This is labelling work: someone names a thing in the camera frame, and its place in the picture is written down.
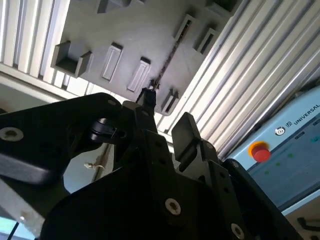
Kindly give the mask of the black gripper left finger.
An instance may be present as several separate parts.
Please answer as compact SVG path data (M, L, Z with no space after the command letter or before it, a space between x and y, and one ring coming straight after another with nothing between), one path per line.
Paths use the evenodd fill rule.
M63 175L78 155L108 143L117 169L136 152L165 151L158 134L155 93L120 103L106 93L73 98L0 116L0 207L12 218L42 218L66 197Z

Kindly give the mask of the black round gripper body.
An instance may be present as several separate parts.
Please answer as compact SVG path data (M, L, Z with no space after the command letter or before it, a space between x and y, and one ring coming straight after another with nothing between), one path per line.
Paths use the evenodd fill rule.
M211 197L200 175L178 174L166 151L133 160L63 199L45 220L43 240L201 240Z

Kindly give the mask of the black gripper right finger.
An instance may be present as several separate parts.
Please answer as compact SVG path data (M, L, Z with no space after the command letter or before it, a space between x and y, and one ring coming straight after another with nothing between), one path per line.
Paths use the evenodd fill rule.
M181 185L181 212L189 216L183 240L299 240L300 234L236 160L220 161L185 112L172 130Z

